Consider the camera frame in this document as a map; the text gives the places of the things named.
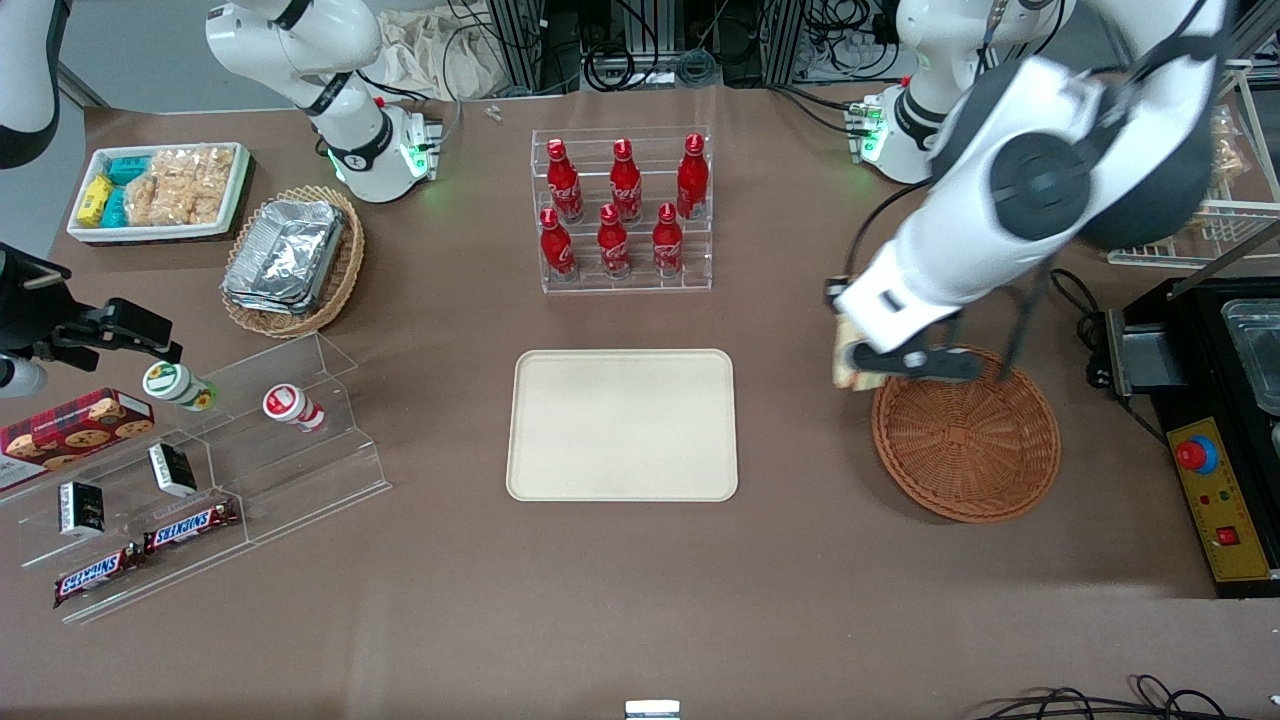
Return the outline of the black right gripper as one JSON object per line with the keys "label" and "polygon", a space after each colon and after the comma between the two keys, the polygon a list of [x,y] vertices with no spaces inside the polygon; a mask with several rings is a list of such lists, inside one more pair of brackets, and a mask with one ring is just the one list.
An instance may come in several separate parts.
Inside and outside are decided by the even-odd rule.
{"label": "black right gripper", "polygon": [[47,382],[46,363],[97,366],[100,351],[132,351],[180,363],[184,348],[108,336],[108,307],[76,300],[67,287],[70,270],[4,243],[1,246],[1,396],[27,397]]}

